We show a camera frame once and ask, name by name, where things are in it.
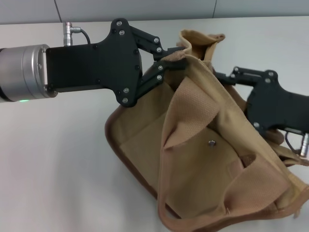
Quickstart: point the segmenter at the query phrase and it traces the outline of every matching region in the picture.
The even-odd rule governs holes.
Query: table surface
[[[224,33],[213,65],[279,74],[288,91],[307,95],[309,17],[225,18],[130,22],[172,47],[181,29]],[[109,33],[110,22],[74,23],[91,41]],[[1,25],[0,47],[62,46],[62,24]],[[74,44],[85,43],[75,34]],[[143,69],[152,57],[143,53]],[[249,87],[237,87],[247,97]],[[62,93],[44,99],[0,105],[0,231],[6,232],[167,232],[156,202],[113,153],[104,124],[118,103],[110,90]],[[300,137],[292,144],[300,146]],[[291,170],[309,182],[309,169]],[[249,221],[224,232],[308,231],[309,205],[298,219]]]

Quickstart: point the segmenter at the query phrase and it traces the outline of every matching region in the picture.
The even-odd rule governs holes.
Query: tan canvas bag
[[[213,75],[211,57],[224,35],[184,30],[180,39],[187,49],[165,59],[186,58],[186,70],[166,73],[161,86],[106,124],[115,153],[158,198],[163,224],[218,231],[298,213],[309,188],[286,166],[308,161],[280,146],[279,132],[262,138],[243,113],[246,102]]]

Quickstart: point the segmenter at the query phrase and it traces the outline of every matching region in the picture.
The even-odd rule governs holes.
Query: bag strap
[[[201,132],[219,110],[219,105],[188,77],[182,81],[170,102],[162,131],[158,189],[159,217],[170,230],[194,231],[223,218],[263,210],[289,187],[284,176],[262,156],[252,154],[243,157],[244,163],[249,166],[230,183],[211,215],[186,219],[167,216],[165,205],[177,149]]]

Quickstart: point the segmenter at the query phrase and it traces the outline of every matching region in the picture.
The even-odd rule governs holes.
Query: silver cylindrical joint
[[[71,31],[72,23],[65,22],[63,23],[63,45],[64,46],[72,46],[72,31]]]
[[[0,52],[0,87],[11,101],[56,96],[47,89],[45,44],[5,48]]]
[[[303,158],[307,157],[308,146],[309,146],[309,134],[306,133],[305,136],[304,136],[303,144],[301,146],[301,150],[300,150],[300,156],[301,157],[303,157]]]

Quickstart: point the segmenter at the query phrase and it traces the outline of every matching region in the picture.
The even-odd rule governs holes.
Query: bolt
[[[260,124],[258,122],[254,122],[253,125],[254,125],[255,128],[259,128],[260,127]]]
[[[216,146],[216,144],[217,144],[217,142],[214,141],[214,140],[208,141],[208,145],[209,145],[210,147],[214,147],[214,146]]]

